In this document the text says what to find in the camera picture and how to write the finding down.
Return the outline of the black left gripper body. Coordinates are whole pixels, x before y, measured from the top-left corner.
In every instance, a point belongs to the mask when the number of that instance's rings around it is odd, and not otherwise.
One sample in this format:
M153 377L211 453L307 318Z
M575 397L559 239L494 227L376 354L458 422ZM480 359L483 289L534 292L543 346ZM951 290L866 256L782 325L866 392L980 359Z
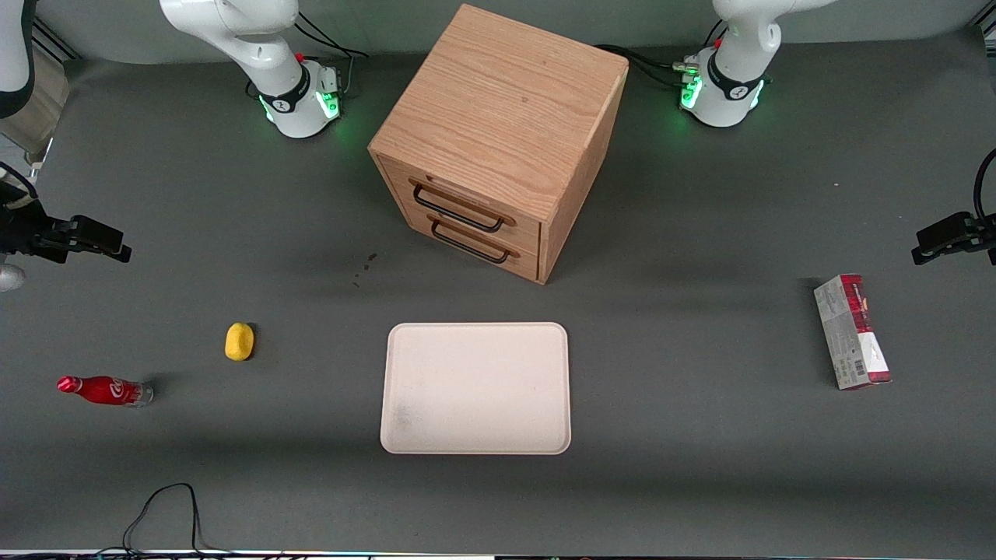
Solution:
M994 214L974 219L976 236L970 242L969 252L985 251L992 266L996 265Z

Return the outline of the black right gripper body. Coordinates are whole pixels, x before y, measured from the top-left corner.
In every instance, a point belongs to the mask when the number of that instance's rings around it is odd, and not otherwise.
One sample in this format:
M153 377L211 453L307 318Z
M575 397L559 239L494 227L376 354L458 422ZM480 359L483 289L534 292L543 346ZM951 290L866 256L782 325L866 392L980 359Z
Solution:
M1 184L1 253L22 253L52 259L52 253L35 246L34 238L52 224L36 196L10 182Z

